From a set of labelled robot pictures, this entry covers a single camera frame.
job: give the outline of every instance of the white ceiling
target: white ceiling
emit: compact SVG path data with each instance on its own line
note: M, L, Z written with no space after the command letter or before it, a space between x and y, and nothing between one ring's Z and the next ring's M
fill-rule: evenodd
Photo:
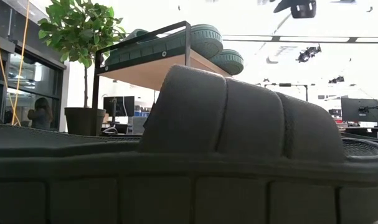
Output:
M13 9L15 9L17 12L25 15L27 12L27 0L3 0L6 4L10 5ZM29 7L29 19L37 22L42 18L47 17L47 15L44 13L44 10L39 9L35 4L33 4L33 0L30 1L30 7Z
M31 0L40 10L50 0ZM113 6L116 17L124 17L122 26L129 32L142 28L155 30L175 22L187 20L191 24L207 23L223 34L270 35L277 24L290 12L273 14L278 1L257 6L254 0L92 0ZM303 36L378 36L378 0L357 0L343 3L336 0L318 0L314 19L289 18L277 35ZM311 44L267 44L261 42L224 42L225 48L239 51L245 60L245 70L237 78L256 83L269 77L276 82L324 82L343 73L352 74L354 81L369 80L364 74L378 76L378 45L322 44L323 52L308 63L295 61L301 49ZM275 56L281 46L291 51ZM266 64L272 56L279 63Z

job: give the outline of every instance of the black metal frame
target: black metal frame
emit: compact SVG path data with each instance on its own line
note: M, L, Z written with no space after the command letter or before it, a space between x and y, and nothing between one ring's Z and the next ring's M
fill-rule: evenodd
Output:
M263 87L267 86L279 86L279 87L291 87L291 86L303 86L305 87L305 97L306 97L306 102L308 102L308 84L291 84L291 83L268 83L264 84Z
M156 53L156 54L147 55L145 57L129 60L127 62L120 62L120 63L116 63L116 64L113 64L113 65L107 65L107 66L104 66L104 67L100 66L101 63L102 63L102 54L105 53L105 52L109 52L109 51L114 50L114 49L120 49L120 48L129 46L129 45L135 44L135 43L137 43L141 40L148 39L150 37L155 37L158 34L163 34L165 32L168 32L168 31L171 31L171 30L174 30L174 29L178 29L178 28L181 28L181 27L186 28L185 29L186 43L185 43L184 47L178 47L178 48L171 49L171 50L167 49L165 51L166 55L162 55L161 53ZM130 66L133 66L133 65L139 65L139 64L142 64L142 63L146 63L146 62L152 62L152 61L159 60L159 59L162 59L162 58L168 58L168 57L173 57L173 56L177 56L177 55L182 55L182 54L184 54L184 64L186 66L190 66L190 48L191 48L191 25L190 25L190 23L188 23L186 21L182 21L182 22L178 22L178 23L172 24L170 26L166 26L166 27L163 27L161 29L149 32L147 34L144 34L144 35L141 35L141 36L138 36L138 37L126 40L126 41L122 41L119 44L115 44L115 45L112 45L112 46L109 46L109 47L106 47L104 49L100 49L100 50L96 51L95 77L93 78L93 93L92 93L92 108L95 110L94 113L96 113L96 110L98 108L99 84L100 84L99 74L102 74L102 73L105 73L105 72L115 71L115 70L118 70L118 69L130 67ZM97 126L97 121L96 121L96 119L94 119L92 121L92 127L91 127L92 136L96 136L96 126Z
M3 37L0 37L0 48L2 50L5 50L6 52L9 52L9 53L13 53L15 46L16 45L13 44L12 42L8 41L7 39Z

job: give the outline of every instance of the office space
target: office space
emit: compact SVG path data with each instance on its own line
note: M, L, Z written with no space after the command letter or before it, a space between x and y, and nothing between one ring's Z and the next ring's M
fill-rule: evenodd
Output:
M9 95L13 101L16 95L26 20L19 6L18 1L0 0L0 48L7 77L5 81L0 64L0 117L5 121L12 111ZM34 6L30 7L30 19L38 16L41 16L40 11ZM56 130L60 126L63 73L67 67L60 62L57 52L39 40L39 26L32 20L27 28L16 114L23 124L29 125L28 111L33 109L36 99L45 97L54 114L51 128Z

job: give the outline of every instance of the desk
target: desk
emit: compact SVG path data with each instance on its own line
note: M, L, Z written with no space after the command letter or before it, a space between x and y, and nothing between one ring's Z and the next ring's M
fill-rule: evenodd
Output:
M378 138L378 127L376 128L346 127L344 128L344 132L349 133L349 134L358 134L361 136L369 136L369 137Z
M140 140L141 135L137 134L108 134L108 133L100 133L100 137L110 137L110 138L126 138L126 139L133 139L133 140Z

